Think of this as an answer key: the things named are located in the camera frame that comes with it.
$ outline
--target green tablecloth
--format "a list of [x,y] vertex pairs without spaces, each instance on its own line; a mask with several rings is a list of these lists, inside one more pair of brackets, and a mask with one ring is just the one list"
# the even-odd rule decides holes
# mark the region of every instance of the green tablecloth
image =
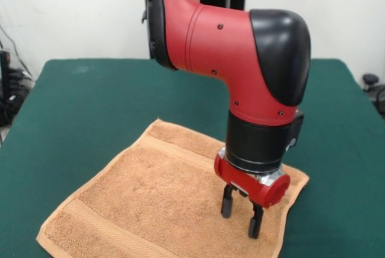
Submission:
[[[223,140],[227,103],[220,81],[153,61],[48,62],[0,150],[0,257],[49,257],[42,222],[156,118]],[[310,182],[281,257],[385,257],[384,122],[338,60],[312,62],[301,109],[285,163]]]

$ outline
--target white wall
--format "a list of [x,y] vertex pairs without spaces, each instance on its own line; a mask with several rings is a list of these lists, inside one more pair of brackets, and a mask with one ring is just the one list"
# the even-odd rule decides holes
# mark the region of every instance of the white wall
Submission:
[[[313,57],[344,60],[357,80],[372,72],[385,81],[384,0],[247,0],[247,8],[296,11]],[[147,58],[143,10],[144,0],[0,0],[0,22],[38,75],[51,58]]]

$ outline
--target black cable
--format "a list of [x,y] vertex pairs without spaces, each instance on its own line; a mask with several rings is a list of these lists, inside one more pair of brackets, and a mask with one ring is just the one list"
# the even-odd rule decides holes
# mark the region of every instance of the black cable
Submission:
[[379,90],[376,96],[376,106],[377,106],[377,111],[380,112],[380,95],[385,92],[385,87]]
[[20,56],[19,56],[19,53],[17,51],[17,47],[16,47],[16,44],[14,42],[14,40],[7,34],[7,32],[5,31],[5,29],[2,27],[1,23],[0,23],[0,29],[1,31],[3,32],[3,34],[10,40],[10,42],[12,43],[13,45],[13,48],[14,48],[14,53],[16,54],[17,56],[17,59],[20,61],[20,63],[22,64],[23,68],[26,70],[26,72],[32,76],[31,72],[28,70],[27,66],[25,65],[25,63],[21,60]]

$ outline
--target cable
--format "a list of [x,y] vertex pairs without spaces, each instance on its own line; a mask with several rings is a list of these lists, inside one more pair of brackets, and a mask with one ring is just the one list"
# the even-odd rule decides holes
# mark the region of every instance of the cable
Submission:
[[17,52],[17,48],[16,48],[16,44],[14,42],[14,40],[7,34],[7,32],[5,31],[5,29],[2,27],[1,23],[0,23],[0,29],[1,31],[3,32],[3,34],[10,40],[10,42],[12,43],[13,45],[13,48],[14,48],[14,53],[16,54],[16,57],[17,59],[20,61],[20,63],[22,64],[23,68],[27,71],[27,73],[32,76],[31,72],[28,70],[27,66],[24,64],[24,62],[21,60],[20,56],[19,56],[19,53]]

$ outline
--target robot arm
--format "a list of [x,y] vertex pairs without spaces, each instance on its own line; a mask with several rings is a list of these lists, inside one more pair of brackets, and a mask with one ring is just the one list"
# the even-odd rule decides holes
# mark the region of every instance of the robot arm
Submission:
[[260,224],[262,207],[278,203],[290,182],[281,165],[303,120],[298,105],[310,65],[305,21],[284,10],[147,0],[147,29],[160,65],[227,85],[226,146],[215,160],[215,172],[227,182],[222,213],[228,216],[224,208],[231,207],[231,189],[248,196],[255,214],[249,236],[256,238],[259,226],[252,224]]

